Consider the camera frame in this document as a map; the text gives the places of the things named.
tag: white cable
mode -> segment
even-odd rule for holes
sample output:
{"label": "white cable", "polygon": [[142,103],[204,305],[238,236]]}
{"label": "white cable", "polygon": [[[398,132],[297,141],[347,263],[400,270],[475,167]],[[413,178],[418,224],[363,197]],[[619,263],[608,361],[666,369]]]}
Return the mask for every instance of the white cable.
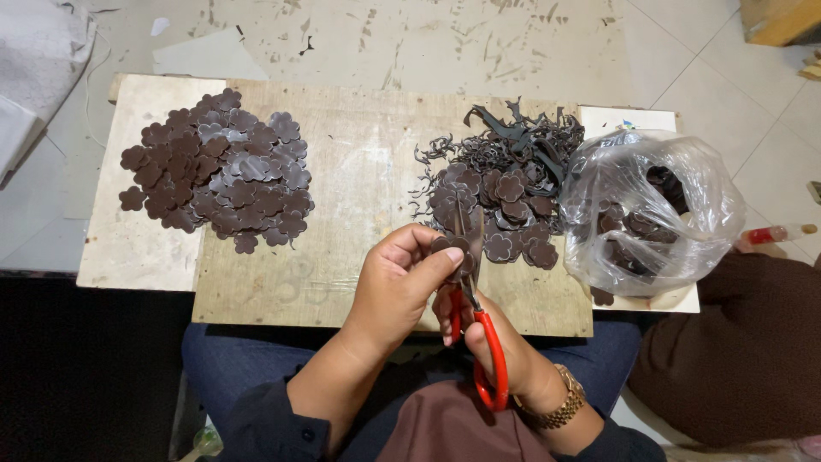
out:
{"label": "white cable", "polygon": [[89,78],[91,78],[91,74],[95,70],[97,70],[98,67],[102,66],[103,63],[108,60],[108,57],[111,56],[111,42],[109,42],[108,39],[105,38],[105,35],[103,35],[103,33],[100,32],[99,23],[97,24],[96,33],[100,36],[100,38],[105,40],[105,43],[108,45],[108,51],[105,52],[105,56],[103,57],[103,61],[100,61],[97,64],[95,64],[93,67],[91,67],[91,70],[89,71],[89,73],[85,75],[85,123],[86,123],[86,125],[89,126],[89,134],[91,135],[91,138],[94,141],[96,141],[98,145],[102,146],[103,149],[105,149],[106,146],[103,143],[101,143],[97,139],[97,137],[94,136],[94,132],[91,131],[91,119],[89,118]]}

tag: glue bottle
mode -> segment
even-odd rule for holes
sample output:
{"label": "glue bottle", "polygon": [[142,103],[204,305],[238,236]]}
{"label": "glue bottle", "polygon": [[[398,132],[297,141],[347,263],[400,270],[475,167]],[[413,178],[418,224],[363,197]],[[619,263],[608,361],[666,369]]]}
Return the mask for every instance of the glue bottle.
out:
{"label": "glue bottle", "polygon": [[768,228],[745,231],[741,233],[741,240],[747,241],[752,245],[783,243],[785,241],[794,241],[807,234],[815,234],[818,230],[818,226],[814,224],[779,224]]}

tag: watch bracelet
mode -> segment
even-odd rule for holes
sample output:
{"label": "watch bracelet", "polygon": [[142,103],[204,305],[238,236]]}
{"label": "watch bracelet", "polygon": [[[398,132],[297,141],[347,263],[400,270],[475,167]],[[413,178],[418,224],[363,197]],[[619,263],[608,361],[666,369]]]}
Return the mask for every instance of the watch bracelet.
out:
{"label": "watch bracelet", "polygon": [[522,405],[517,406],[517,408],[520,410],[519,415],[522,421],[528,426],[555,430],[570,422],[584,405],[585,401],[578,393],[573,390],[568,390],[567,398],[564,403],[562,403],[562,407],[549,414],[531,413]]}

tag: brown cloth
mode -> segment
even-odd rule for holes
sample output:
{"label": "brown cloth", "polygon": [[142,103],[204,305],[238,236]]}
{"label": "brown cloth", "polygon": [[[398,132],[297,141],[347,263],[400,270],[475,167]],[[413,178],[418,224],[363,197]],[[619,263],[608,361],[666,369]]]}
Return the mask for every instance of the brown cloth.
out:
{"label": "brown cloth", "polygon": [[514,410],[491,413],[475,386],[457,381],[440,381],[411,395],[377,458],[432,460],[555,461]]}
{"label": "brown cloth", "polygon": [[821,270],[728,254],[698,286],[700,314],[644,336],[636,396],[710,446],[821,434]]}

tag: red scissors handle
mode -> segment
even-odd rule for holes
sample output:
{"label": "red scissors handle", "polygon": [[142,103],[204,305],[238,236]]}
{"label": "red scissors handle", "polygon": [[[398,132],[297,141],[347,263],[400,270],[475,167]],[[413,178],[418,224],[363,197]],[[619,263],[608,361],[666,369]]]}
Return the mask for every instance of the red scissors handle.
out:
{"label": "red scissors handle", "polygon": [[461,338],[461,290],[451,292],[451,345]]}
{"label": "red scissors handle", "polygon": [[490,354],[493,357],[493,371],[496,373],[496,398],[490,396],[489,388],[490,381],[484,373],[484,367],[479,363],[478,359],[473,362],[473,380],[476,382],[476,390],[479,396],[482,397],[485,405],[493,412],[499,412],[507,407],[507,364],[505,363],[505,354],[502,351],[502,343],[499,342],[499,336],[496,334],[496,328],[493,327],[493,322],[490,321],[490,315],[486,311],[474,311],[473,316],[477,321],[482,323],[484,327],[484,336],[490,346]]}
{"label": "red scissors handle", "polygon": [[[461,304],[462,292],[457,289],[451,292],[451,340],[452,344],[456,344],[461,338]],[[490,389],[493,386],[490,384],[487,375],[484,373],[484,367],[479,363],[479,360],[474,360],[473,363],[473,380],[476,382],[476,390],[485,405],[493,412],[499,412],[507,407],[507,363],[505,363],[505,354],[502,351],[502,343],[499,342],[499,336],[496,334],[496,328],[493,327],[493,322],[490,321],[490,315],[482,311],[473,311],[474,318],[482,323],[484,327],[484,336],[488,341],[490,347],[490,354],[493,357],[493,371],[496,372],[496,398],[490,395]]]}

